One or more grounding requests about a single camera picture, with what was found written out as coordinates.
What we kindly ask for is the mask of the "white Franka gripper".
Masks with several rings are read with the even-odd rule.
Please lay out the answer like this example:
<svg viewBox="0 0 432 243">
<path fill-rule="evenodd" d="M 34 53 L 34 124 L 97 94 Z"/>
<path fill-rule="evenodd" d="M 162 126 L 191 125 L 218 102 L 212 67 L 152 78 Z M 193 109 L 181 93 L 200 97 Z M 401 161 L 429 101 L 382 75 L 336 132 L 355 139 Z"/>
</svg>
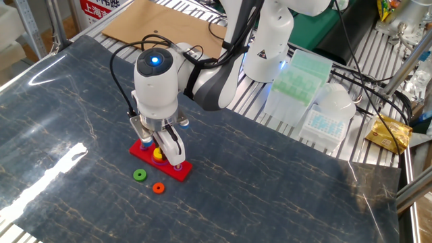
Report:
<svg viewBox="0 0 432 243">
<path fill-rule="evenodd" d="M 179 165 L 186 160 L 186 149 L 180 135 L 173 126 L 168 130 L 161 130 L 153 134 L 154 139 L 161 148 L 161 160 L 168 160 L 171 165 Z"/>
</svg>

